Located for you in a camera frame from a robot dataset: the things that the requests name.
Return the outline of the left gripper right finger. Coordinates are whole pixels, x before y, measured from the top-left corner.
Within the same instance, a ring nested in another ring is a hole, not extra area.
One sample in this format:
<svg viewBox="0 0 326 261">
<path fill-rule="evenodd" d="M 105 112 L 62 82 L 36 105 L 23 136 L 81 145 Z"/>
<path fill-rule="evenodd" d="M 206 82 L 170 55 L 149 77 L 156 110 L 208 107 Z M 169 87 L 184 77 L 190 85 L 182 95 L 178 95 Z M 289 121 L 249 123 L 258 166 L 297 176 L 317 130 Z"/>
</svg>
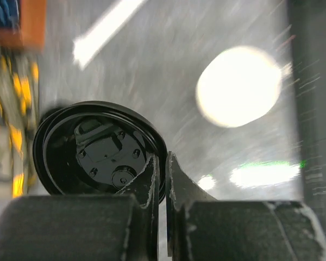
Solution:
<svg viewBox="0 0 326 261">
<path fill-rule="evenodd" d="M 316 214 L 299 201 L 220 201 L 166 159 L 167 252 L 173 260 L 326 260 Z"/>
</svg>

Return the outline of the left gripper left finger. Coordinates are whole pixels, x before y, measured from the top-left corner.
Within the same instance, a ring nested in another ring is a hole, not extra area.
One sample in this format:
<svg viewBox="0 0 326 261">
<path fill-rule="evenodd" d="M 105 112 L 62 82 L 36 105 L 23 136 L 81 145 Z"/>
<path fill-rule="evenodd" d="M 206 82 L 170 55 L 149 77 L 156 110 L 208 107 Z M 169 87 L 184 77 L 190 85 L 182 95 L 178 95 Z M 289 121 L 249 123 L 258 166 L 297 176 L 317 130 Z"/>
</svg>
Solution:
<svg viewBox="0 0 326 261">
<path fill-rule="evenodd" d="M 159 160 L 116 194 L 23 196 L 0 215 L 0 260 L 157 260 Z"/>
</svg>

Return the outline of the black plastic cup lid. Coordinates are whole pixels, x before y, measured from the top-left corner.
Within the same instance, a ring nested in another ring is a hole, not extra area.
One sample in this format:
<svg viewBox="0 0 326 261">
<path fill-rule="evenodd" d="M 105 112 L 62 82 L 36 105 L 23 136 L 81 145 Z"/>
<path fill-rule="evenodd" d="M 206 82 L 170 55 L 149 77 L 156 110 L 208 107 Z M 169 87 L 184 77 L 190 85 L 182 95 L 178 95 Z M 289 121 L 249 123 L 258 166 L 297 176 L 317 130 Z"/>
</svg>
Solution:
<svg viewBox="0 0 326 261">
<path fill-rule="evenodd" d="M 49 110 L 33 143 L 37 175 L 51 195 L 117 193 L 151 154 L 164 175 L 167 148 L 159 132 L 137 112 L 104 101 Z"/>
</svg>

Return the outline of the single brown paper cup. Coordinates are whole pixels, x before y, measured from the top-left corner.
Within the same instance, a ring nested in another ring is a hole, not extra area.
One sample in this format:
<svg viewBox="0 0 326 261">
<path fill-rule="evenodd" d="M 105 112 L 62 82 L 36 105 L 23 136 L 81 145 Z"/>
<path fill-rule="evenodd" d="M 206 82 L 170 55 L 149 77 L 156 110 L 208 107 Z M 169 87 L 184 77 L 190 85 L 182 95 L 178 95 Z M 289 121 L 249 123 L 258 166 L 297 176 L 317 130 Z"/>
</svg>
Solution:
<svg viewBox="0 0 326 261">
<path fill-rule="evenodd" d="M 281 93 L 282 70 L 275 59 L 253 46 L 221 52 L 200 75 L 196 104 L 205 119 L 237 128 L 266 115 Z"/>
</svg>

